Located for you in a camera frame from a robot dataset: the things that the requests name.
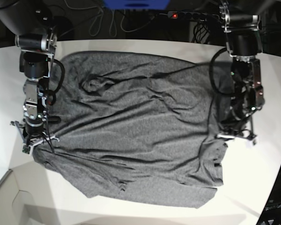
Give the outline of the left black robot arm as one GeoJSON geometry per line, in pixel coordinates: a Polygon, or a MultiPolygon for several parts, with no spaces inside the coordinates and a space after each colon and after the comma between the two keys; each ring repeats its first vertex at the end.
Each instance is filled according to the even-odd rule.
{"type": "Polygon", "coordinates": [[[260,14],[272,3],[271,0],[222,0],[219,4],[226,47],[212,57],[209,79],[215,93],[229,99],[229,107],[220,119],[221,132],[217,138],[242,138],[256,144],[252,116],[265,104],[260,60],[256,57],[262,53],[260,14]],[[232,58],[231,92],[221,91],[214,80],[215,60],[224,52],[232,58]]]}

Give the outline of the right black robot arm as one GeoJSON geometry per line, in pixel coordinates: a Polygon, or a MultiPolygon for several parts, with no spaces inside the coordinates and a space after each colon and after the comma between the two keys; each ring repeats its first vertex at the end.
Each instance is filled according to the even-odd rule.
{"type": "Polygon", "coordinates": [[[23,141],[22,151],[32,154],[44,142],[51,145],[49,106],[56,101],[56,90],[49,88],[52,66],[61,74],[64,66],[56,60],[57,29],[51,10],[41,0],[0,0],[0,20],[15,35],[21,49],[19,70],[26,76],[23,86],[23,122],[13,121],[23,141]]]}

